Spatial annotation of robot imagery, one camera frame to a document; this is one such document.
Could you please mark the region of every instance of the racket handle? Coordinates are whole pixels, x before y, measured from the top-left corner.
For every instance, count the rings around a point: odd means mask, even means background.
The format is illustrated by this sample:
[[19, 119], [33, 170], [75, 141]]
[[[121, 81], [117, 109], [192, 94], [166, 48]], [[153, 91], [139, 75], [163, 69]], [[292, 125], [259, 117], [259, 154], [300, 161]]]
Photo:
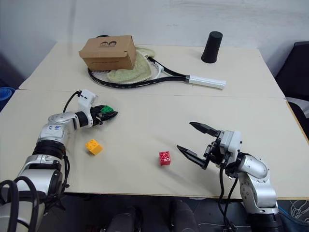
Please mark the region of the racket handle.
[[200, 85], [200, 86], [219, 88], [219, 89], [223, 89], [226, 85], [226, 81], [209, 79], [209, 78], [198, 77], [198, 76], [193, 76], [193, 75], [189, 76], [188, 83]]

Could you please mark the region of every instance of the brown cardboard box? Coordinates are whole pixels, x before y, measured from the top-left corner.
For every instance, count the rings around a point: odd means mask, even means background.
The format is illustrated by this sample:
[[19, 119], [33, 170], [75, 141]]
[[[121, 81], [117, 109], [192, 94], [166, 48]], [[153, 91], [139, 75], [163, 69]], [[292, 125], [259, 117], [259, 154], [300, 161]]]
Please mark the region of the brown cardboard box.
[[90, 70], [133, 69], [135, 46], [131, 35], [89, 39], [79, 56]]

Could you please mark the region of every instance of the white table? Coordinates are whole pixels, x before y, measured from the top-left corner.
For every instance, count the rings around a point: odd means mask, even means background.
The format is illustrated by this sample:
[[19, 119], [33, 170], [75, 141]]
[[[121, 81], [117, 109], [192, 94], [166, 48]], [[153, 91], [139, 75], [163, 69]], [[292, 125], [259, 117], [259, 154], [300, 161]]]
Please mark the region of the white table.
[[[68, 148], [71, 172], [67, 192], [218, 197], [219, 169], [210, 164], [202, 170], [176, 148], [178, 144], [203, 154], [214, 138], [189, 125], [197, 121], [216, 129], [241, 131], [242, 151], [269, 165], [279, 198], [309, 198], [305, 171], [309, 146], [284, 99], [100, 90], [96, 91], [98, 103], [110, 105], [119, 114], [102, 126], [76, 132], [74, 144]], [[32, 154], [47, 118], [61, 112], [71, 94], [15, 92], [0, 113], [0, 181], [16, 177]], [[77, 111], [77, 99], [71, 101], [68, 110]], [[96, 156], [85, 149], [90, 139], [104, 147]], [[158, 152], [167, 150], [171, 165], [160, 167]], [[224, 177], [224, 182], [229, 189], [233, 181]], [[239, 191], [235, 190], [232, 197], [240, 198]]]
[[226, 80], [227, 86], [217, 90], [164, 82], [123, 90], [103, 87], [90, 79], [78, 54], [83, 46], [83, 43], [57, 43], [20, 89], [75, 91], [88, 88], [93, 92], [120, 94], [284, 98], [257, 49], [221, 47], [217, 62], [207, 64], [200, 59], [203, 47], [145, 45], [156, 52], [155, 58], [166, 67], [184, 74]]

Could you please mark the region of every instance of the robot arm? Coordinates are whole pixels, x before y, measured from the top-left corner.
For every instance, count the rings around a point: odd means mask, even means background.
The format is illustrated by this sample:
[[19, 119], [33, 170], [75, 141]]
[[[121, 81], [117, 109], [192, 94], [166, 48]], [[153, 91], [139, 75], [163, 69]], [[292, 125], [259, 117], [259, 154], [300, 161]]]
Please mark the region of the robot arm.
[[[8, 197], [5, 200], [0, 197], [0, 231], [36, 231], [44, 213], [51, 207], [64, 208], [60, 199], [68, 187], [70, 163], [66, 147], [70, 139], [81, 127], [101, 125], [103, 121], [113, 118], [118, 113], [105, 105], [93, 107], [96, 95], [86, 89], [77, 91], [76, 94], [79, 97], [80, 111], [50, 116], [18, 178], [1, 183], [0, 190], [6, 183], [12, 186], [10, 192], [15, 198]], [[65, 165], [64, 177], [61, 172], [62, 161]], [[18, 207], [12, 212], [12, 205], [16, 203]]]
[[211, 161], [225, 169], [229, 178], [239, 179], [240, 194], [253, 232], [283, 231], [276, 192], [269, 180], [269, 168], [261, 159], [240, 152], [241, 133], [215, 130], [197, 122], [190, 124], [200, 132], [216, 137], [216, 140], [207, 146], [204, 153], [206, 159], [200, 159], [196, 153], [181, 146], [177, 146], [178, 149], [203, 169]]

